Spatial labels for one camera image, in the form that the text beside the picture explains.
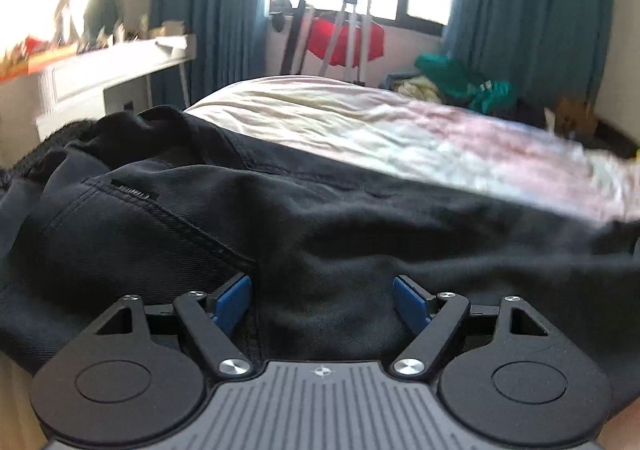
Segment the yellow cloth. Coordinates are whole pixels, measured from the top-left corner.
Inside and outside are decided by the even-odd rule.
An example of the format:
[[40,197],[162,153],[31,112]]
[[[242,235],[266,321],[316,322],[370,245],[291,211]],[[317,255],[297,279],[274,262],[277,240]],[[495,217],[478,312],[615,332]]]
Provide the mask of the yellow cloth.
[[422,101],[442,103],[438,97],[438,88],[433,82],[424,76],[416,76],[408,80],[401,80],[394,84],[398,94]]

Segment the jacket pocket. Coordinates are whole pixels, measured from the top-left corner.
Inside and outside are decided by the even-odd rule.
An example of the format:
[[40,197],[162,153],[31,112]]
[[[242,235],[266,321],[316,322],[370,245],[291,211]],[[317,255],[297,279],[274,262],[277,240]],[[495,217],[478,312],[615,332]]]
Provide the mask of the jacket pocket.
[[25,264],[25,277],[54,301],[98,313],[124,294],[169,303],[255,270],[253,260],[145,195],[96,179],[79,186],[87,191],[32,239],[38,250]]

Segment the logo emblem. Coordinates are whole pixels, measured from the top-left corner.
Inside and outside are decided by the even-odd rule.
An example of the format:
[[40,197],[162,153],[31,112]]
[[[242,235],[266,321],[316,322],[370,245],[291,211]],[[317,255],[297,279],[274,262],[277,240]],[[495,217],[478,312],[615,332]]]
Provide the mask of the logo emblem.
[[314,369],[314,374],[316,376],[320,376],[321,378],[324,378],[324,376],[328,376],[332,372],[333,372],[333,370],[327,369],[325,366],[318,367],[317,369]]

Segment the blue pad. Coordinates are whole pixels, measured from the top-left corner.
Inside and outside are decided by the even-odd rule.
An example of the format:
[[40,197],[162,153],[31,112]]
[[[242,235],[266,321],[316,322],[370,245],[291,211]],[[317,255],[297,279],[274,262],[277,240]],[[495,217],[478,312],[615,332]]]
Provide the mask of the blue pad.
[[398,277],[394,279],[391,293],[402,321],[414,335],[420,334],[431,321],[427,302]]
[[230,336],[251,303],[251,279],[243,276],[216,302],[213,321],[222,332]]

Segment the curtain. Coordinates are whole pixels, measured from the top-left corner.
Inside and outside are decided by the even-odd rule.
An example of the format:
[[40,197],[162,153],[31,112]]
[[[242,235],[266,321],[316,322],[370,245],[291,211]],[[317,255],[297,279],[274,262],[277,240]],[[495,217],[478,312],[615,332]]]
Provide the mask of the curtain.
[[[188,64],[191,102],[236,81],[264,75],[265,0],[152,0],[150,26],[183,20],[196,34],[197,58]],[[152,77],[154,105],[182,109],[174,68]]]
[[453,0],[444,51],[532,104],[593,102],[607,54],[613,0]]

